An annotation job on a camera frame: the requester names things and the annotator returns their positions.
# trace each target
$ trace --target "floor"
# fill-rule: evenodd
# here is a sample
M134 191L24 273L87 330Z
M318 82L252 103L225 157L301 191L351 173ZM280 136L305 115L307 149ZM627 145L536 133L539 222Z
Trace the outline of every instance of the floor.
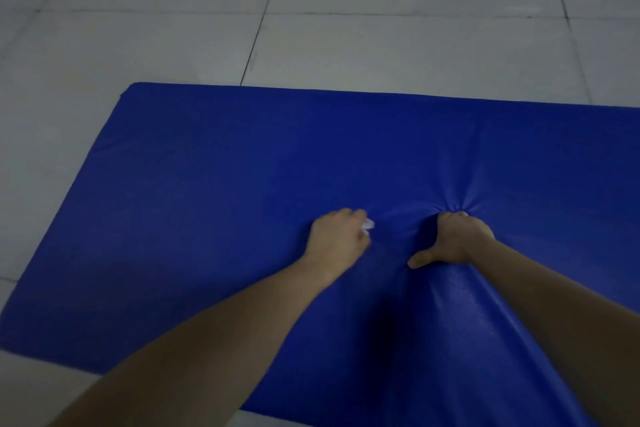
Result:
M640 107L639 75L640 0L0 0L0 307L130 83ZM0 353L0 422L93 381Z

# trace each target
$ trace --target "blue mat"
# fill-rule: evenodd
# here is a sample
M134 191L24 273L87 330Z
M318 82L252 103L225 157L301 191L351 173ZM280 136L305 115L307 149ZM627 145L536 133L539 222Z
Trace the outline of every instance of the blue mat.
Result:
M585 426L469 266L406 268L433 215L640 311L640 111L132 85L0 319L6 350L96 373L282 269L362 207L373 245L321 294L244 408L325 426Z

